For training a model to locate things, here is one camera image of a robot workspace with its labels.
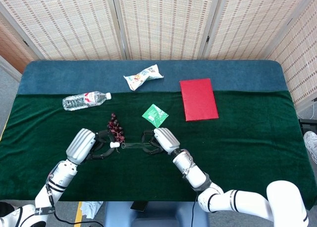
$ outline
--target green packet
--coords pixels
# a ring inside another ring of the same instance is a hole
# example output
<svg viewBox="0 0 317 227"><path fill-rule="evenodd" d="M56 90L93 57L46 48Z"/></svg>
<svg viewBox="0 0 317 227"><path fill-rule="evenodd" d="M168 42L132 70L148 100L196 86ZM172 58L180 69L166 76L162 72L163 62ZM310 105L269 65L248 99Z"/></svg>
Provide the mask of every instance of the green packet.
<svg viewBox="0 0 317 227"><path fill-rule="evenodd" d="M156 105L152 104L148 110L142 115L145 119L151 122L156 128L160 127L160 125L165 121L168 117L168 114L161 110Z"/></svg>

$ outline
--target white bottle cap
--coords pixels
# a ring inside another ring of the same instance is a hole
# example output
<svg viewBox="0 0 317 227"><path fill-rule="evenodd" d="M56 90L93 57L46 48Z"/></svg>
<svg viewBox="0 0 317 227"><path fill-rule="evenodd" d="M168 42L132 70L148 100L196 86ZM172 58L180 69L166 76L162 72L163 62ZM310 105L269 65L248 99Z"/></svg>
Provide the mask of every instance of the white bottle cap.
<svg viewBox="0 0 317 227"><path fill-rule="evenodd" d="M106 99L107 99L107 100L110 100L110 99L111 99L111 93L109 93L109 92L106 93Z"/></svg>
<svg viewBox="0 0 317 227"><path fill-rule="evenodd" d="M118 148L118 147L120 147L119 142L110 142L110 148Z"/></svg>

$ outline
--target table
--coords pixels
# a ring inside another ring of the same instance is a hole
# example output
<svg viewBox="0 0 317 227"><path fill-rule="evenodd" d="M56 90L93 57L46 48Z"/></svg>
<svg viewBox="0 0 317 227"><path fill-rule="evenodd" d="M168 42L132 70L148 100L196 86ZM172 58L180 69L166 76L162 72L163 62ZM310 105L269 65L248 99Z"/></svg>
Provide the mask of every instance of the table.
<svg viewBox="0 0 317 227"><path fill-rule="evenodd" d="M129 90L123 75L157 63L162 80ZM186 123L179 80L210 78L219 119ZM111 92L105 104L64 111L68 94ZM169 128L197 165L224 191L266 196L275 180L296 184L307 208L317 188L281 67L273 61L38 61L25 70L0 142L0 199L33 199L47 173L81 128L103 130L118 115L127 142L153 126L141 118L156 104L169 114ZM193 201L195 193L171 158L140 149L120 150L86 162L62 200Z"/></svg>

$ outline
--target black band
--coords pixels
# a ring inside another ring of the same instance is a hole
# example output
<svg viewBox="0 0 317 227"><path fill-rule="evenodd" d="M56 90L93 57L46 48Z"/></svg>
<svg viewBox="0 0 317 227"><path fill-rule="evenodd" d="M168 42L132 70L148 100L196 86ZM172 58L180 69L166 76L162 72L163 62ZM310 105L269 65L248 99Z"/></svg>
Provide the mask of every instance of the black band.
<svg viewBox="0 0 317 227"><path fill-rule="evenodd" d="M305 222L305 221L307 220L307 218L308 218L308 214L307 214L307 212L306 212L306 217L305 217L305 219L303 220L303 222Z"/></svg>
<svg viewBox="0 0 317 227"><path fill-rule="evenodd" d="M56 189L55 187L52 187L50 184L49 184L49 187L50 187L50 189L53 189L54 191L58 191L58 192L64 192L64 190L58 190L58 189Z"/></svg>
<svg viewBox="0 0 317 227"><path fill-rule="evenodd" d="M49 215L55 213L55 207L40 207L35 208L35 216Z"/></svg>
<svg viewBox="0 0 317 227"><path fill-rule="evenodd" d="M210 187L210 185L212 184L212 181L209 178L209 174L206 174L204 172L205 176L206 176L206 180L203 184L201 184L199 187L193 188L192 189L197 192L197 191L205 191L207 188Z"/></svg>
<svg viewBox="0 0 317 227"><path fill-rule="evenodd" d="M236 195L237 195L237 192L236 191L233 195L233 206L234 206L234 209L236 209L236 212L239 212L238 209L237 209L237 206L236 206Z"/></svg>
<svg viewBox="0 0 317 227"><path fill-rule="evenodd" d="M215 212L216 212L216 211L212 212L212 211L210 210L210 207L209 207L210 201L211 201L212 197L215 196L215 195L218 195L218 194L217 194L217 193L214 193L213 195L211 195L210 198L209 198L209 200L208 200L208 204L207 204L208 210L209 210L209 212L211 212L211 213L215 213Z"/></svg>
<svg viewBox="0 0 317 227"><path fill-rule="evenodd" d="M54 183L54 182L52 181L52 179L49 179L49 181L50 181L51 183L53 183L55 186L59 187L59 188L62 188L62 189L66 189L66 188L67 188L67 187L65 187L65 186L61 186L61 185L58 185L58 184Z"/></svg>
<svg viewBox="0 0 317 227"><path fill-rule="evenodd" d="M171 156L174 158L176 158L177 155L179 155L182 151L180 149L175 149L172 151Z"/></svg>
<svg viewBox="0 0 317 227"><path fill-rule="evenodd" d="M18 226L19 226L20 221L21 221L21 218L22 218L23 208L22 208L22 207L19 207L19 209L20 209L19 219L18 219L18 221L16 222L15 227L18 227Z"/></svg>
<svg viewBox="0 0 317 227"><path fill-rule="evenodd" d="M37 222L30 227L45 227L46 223L44 221Z"/></svg>

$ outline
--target red book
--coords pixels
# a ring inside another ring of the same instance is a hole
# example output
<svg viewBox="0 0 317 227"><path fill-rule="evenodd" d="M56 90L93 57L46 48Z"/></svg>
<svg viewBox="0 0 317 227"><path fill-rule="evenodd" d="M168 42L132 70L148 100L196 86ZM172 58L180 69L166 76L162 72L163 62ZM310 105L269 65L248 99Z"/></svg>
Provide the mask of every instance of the red book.
<svg viewBox="0 0 317 227"><path fill-rule="evenodd" d="M186 122L219 118L210 79L182 80Z"/></svg>

